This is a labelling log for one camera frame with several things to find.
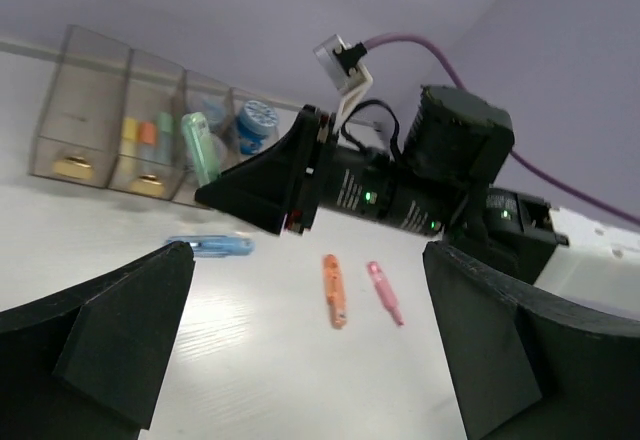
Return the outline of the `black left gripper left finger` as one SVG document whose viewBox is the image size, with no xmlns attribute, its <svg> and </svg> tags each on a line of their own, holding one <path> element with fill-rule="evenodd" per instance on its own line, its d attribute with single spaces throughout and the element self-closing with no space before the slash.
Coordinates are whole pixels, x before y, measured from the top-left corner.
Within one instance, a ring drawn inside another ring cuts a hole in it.
<svg viewBox="0 0 640 440">
<path fill-rule="evenodd" d="M 173 242 L 1 314 L 4 439 L 136 439 L 149 429 L 195 268 Z"/>
</svg>

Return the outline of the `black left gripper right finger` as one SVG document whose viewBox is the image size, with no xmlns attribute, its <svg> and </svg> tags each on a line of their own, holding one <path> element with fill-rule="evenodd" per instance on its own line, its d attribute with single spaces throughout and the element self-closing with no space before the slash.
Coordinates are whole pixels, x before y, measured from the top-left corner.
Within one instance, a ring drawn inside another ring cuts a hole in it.
<svg viewBox="0 0 640 440">
<path fill-rule="evenodd" d="M 639 323 L 443 243 L 423 264 L 469 439 L 636 439 Z"/>
</svg>

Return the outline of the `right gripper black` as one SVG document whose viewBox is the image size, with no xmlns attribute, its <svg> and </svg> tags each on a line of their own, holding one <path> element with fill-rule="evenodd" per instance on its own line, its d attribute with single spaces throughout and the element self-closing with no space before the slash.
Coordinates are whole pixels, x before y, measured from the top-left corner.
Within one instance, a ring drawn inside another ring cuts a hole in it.
<svg viewBox="0 0 640 440">
<path fill-rule="evenodd" d="M 336 149 L 335 116 L 306 105 L 275 144 L 198 188 L 197 203 L 279 235 L 320 207 L 433 237 L 478 207 L 514 143 L 511 117 L 460 88 L 423 88 L 398 156 Z"/>
</svg>

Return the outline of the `blue round clip jar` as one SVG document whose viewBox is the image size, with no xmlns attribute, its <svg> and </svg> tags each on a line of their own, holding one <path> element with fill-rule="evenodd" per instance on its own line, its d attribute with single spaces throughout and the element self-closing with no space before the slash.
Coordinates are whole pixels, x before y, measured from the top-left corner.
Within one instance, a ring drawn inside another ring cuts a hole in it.
<svg viewBox="0 0 640 440">
<path fill-rule="evenodd" d="M 279 116 L 268 103 L 250 99 L 236 115 L 240 153 L 253 156 L 278 139 Z"/>
</svg>

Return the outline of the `green correction tape pen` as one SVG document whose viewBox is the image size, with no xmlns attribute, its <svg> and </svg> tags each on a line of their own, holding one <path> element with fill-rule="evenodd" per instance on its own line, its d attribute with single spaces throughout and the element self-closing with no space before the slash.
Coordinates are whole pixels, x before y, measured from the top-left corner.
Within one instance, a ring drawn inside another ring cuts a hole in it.
<svg viewBox="0 0 640 440">
<path fill-rule="evenodd" d="M 198 185 L 202 187 L 215 181 L 221 172 L 221 160 L 204 114 L 185 114 L 181 119 L 181 131 Z"/>
</svg>

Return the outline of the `orange highlighter marker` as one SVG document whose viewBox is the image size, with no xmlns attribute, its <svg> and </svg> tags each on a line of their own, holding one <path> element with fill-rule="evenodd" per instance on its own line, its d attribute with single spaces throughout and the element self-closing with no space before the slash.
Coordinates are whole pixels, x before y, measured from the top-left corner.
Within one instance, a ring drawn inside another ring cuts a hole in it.
<svg viewBox="0 0 640 440">
<path fill-rule="evenodd" d="M 152 122 L 140 122 L 138 126 L 137 155 L 144 161 L 152 161 L 155 155 L 156 126 Z"/>
</svg>

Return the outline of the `yellow highlighter marker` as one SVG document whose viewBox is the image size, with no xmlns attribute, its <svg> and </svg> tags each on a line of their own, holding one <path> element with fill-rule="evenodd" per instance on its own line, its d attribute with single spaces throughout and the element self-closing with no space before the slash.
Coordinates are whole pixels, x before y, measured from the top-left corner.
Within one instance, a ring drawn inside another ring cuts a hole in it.
<svg viewBox="0 0 640 440">
<path fill-rule="evenodd" d="M 122 123 L 120 154 L 134 157 L 136 153 L 138 123 L 133 117 L 125 117 Z"/>
</svg>

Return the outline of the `green highlighter marker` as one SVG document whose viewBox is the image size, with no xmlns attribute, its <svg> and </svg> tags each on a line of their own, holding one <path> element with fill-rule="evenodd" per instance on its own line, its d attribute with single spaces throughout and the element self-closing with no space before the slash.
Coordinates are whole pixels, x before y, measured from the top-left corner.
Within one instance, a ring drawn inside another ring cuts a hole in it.
<svg viewBox="0 0 640 440">
<path fill-rule="evenodd" d="M 170 113 L 159 112 L 155 118 L 155 126 L 155 159 L 160 164 L 170 165 L 173 148 L 173 117 Z"/>
</svg>

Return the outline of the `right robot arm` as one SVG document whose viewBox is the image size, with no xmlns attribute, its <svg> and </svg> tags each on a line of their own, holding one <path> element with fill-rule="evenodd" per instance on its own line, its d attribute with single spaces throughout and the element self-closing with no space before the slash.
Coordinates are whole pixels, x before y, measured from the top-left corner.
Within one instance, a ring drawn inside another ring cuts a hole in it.
<svg viewBox="0 0 640 440">
<path fill-rule="evenodd" d="M 274 145 L 199 187 L 199 204 L 272 234 L 302 234 L 326 208 L 445 242 L 537 284 L 570 246 L 541 198 L 494 186 L 514 144 L 509 114 L 476 95 L 427 85 L 404 143 L 344 147 L 343 124 L 303 107 Z"/>
</svg>

